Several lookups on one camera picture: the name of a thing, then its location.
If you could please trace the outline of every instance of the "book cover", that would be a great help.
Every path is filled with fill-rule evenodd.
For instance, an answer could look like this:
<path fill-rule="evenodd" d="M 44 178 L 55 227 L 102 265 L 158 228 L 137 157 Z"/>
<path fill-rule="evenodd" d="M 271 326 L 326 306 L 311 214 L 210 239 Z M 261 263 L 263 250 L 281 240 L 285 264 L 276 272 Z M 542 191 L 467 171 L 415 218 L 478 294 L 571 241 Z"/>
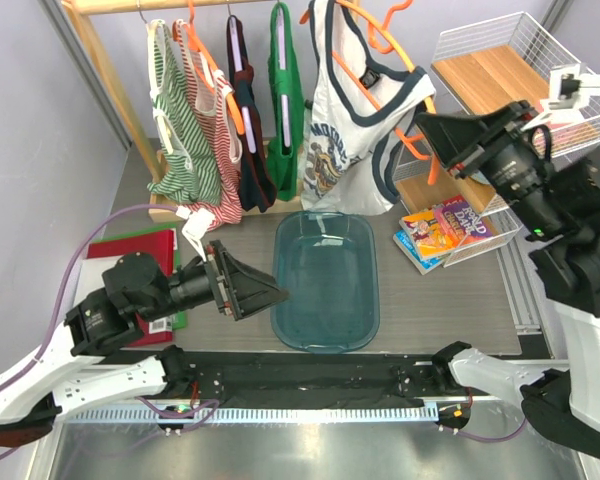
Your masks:
<path fill-rule="evenodd" d="M 444 202 L 439 203 L 437 205 L 433 205 L 431 210 L 435 210 L 436 208 L 445 207 L 447 205 L 455 205 L 456 203 L 465 202 L 465 199 L 462 195 L 456 195 L 455 197 L 447 198 Z"/>
<path fill-rule="evenodd" d="M 142 230 L 137 230 L 131 233 L 124 233 L 121 235 L 113 235 L 111 237 L 107 237 L 103 240 L 100 240 L 96 243 L 102 242 L 110 242 L 112 240 L 121 240 L 123 238 L 129 237 L 137 237 L 139 235 L 146 235 L 148 233 L 161 232 L 164 230 L 172 230 L 173 231 L 173 271 L 175 272 L 178 267 L 182 265 L 182 260 L 180 259 L 180 249 L 178 247 L 178 232 L 176 230 L 178 224 L 177 223 L 165 223 L 162 225 L 156 225 L 153 227 L 145 228 Z M 184 328 L 187 326 L 187 314 L 185 312 L 179 312 L 173 316 L 173 329 L 178 330 L 179 328 Z"/>
<path fill-rule="evenodd" d="M 445 255 L 457 245 L 453 238 L 444 232 L 433 210 L 402 217 L 400 226 L 409 235 L 418 256 L 423 260 Z"/>
<path fill-rule="evenodd" d="M 87 258 L 115 257 L 133 252 L 145 252 L 152 255 L 166 275 L 173 272 L 174 259 L 174 231 L 161 229 L 144 235 L 117 238 L 92 243 L 87 250 Z M 173 341 L 173 316 L 158 319 L 154 322 L 145 322 L 136 316 L 138 325 L 144 332 L 144 337 L 132 343 L 129 347 L 141 347 L 155 343 Z"/>
<path fill-rule="evenodd" d="M 469 245 L 493 237 L 491 229 L 466 201 L 435 209 L 434 215 L 456 245 Z"/>
<path fill-rule="evenodd" d="M 429 273 L 431 270 L 439 265 L 442 265 L 442 259 L 431 258 L 429 260 L 421 260 L 418 257 L 418 252 L 411 242 L 411 238 L 404 231 L 400 230 L 393 236 L 393 241 L 400 247 L 400 250 L 407 256 L 409 260 L 415 265 L 418 271 L 424 275 Z"/>

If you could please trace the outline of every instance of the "black cloth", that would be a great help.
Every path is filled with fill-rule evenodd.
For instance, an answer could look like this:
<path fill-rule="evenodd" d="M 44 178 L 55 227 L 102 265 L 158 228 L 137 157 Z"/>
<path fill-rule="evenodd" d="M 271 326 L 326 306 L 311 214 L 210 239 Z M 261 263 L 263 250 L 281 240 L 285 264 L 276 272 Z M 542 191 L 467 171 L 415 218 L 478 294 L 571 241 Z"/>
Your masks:
<path fill-rule="evenodd" d="M 233 44 L 231 43 L 231 19 L 235 20 L 236 31 L 238 34 L 238 48 L 242 59 L 242 70 L 236 72 L 233 61 Z M 235 99 L 240 111 L 246 107 L 251 119 L 251 128 L 256 143 L 256 151 L 249 151 L 246 132 L 240 135 L 242 142 L 242 157 L 240 159 L 240 188 L 238 195 L 240 203 L 245 211 L 258 207 L 260 212 L 265 212 L 276 200 L 277 189 L 267 171 L 264 145 L 262 142 L 262 125 L 260 123 L 260 114 L 255 104 L 253 95 L 253 67 L 249 64 L 247 47 L 242 35 L 242 22 L 235 15 L 229 17 L 227 21 L 227 54 L 229 56 L 229 81 L 235 90 Z"/>

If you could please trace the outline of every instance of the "wooden clothes rack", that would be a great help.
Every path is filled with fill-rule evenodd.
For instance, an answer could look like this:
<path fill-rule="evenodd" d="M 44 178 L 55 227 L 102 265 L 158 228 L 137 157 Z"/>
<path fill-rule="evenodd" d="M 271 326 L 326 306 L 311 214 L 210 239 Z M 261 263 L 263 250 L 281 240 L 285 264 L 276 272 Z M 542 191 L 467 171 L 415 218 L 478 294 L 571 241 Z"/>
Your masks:
<path fill-rule="evenodd" d="M 195 6 L 229 5 L 236 3 L 255 3 L 274 0 L 194 0 Z M 358 6 L 360 0 L 351 0 Z M 82 45 L 91 58 L 100 80 L 109 93 L 116 110 L 127 127 L 140 155 L 142 156 L 154 182 L 160 181 L 168 166 L 162 155 L 156 152 L 149 142 L 142 122 L 138 118 L 127 92 L 120 81 L 118 72 L 111 61 L 103 43 L 91 22 L 91 15 L 111 13 L 142 12 L 148 10 L 162 10 L 170 8 L 186 8 L 188 0 L 62 0 L 67 16 L 73 24 Z M 151 195 L 151 203 L 169 204 L 173 202 L 161 195 Z M 289 202 L 276 201 L 267 213 L 284 213 L 301 210 L 300 197 L 296 196 Z M 257 213 L 257 209 L 246 212 L 246 215 Z M 150 210 L 149 215 L 156 222 L 170 222 L 180 220 L 171 212 L 163 210 Z"/>

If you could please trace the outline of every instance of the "blue plastic tub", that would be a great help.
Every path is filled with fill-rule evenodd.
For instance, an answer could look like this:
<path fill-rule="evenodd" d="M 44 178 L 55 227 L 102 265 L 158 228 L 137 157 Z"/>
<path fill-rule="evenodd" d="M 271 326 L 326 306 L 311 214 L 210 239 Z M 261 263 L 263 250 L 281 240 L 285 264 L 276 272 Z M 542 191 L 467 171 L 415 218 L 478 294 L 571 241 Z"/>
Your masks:
<path fill-rule="evenodd" d="M 373 231 L 362 217 L 297 212 L 276 232 L 274 275 L 289 300 L 271 309 L 286 345 L 343 353 L 368 344 L 380 308 Z"/>

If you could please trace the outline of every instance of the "tabletop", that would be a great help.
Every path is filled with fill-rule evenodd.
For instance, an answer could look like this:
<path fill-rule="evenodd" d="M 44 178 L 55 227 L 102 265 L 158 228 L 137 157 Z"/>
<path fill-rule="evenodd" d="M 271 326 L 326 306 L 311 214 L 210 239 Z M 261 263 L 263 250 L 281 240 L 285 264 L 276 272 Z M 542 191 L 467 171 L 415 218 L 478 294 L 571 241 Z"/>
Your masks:
<path fill-rule="evenodd" d="M 132 151 L 112 211 L 146 203 L 148 172 Z M 400 204 L 384 215 L 367 217 L 376 244 L 380 294 L 380 327 L 360 353 L 431 354 L 457 340 L 488 354 L 521 352 L 496 252 L 489 252 L 449 268 L 421 275 L 392 236 L 406 214 Z M 225 225 L 204 241 L 220 240 L 229 253 L 254 268 L 271 273 L 275 232 L 284 214 L 245 217 L 239 225 Z M 107 235 L 151 226 L 146 213 L 131 214 L 107 228 Z M 183 264 L 195 255 L 179 235 Z M 188 312 L 188 326 L 176 330 L 175 343 L 185 350 L 290 352 L 271 328 L 270 312 L 235 322 L 220 315 L 215 304 Z"/>

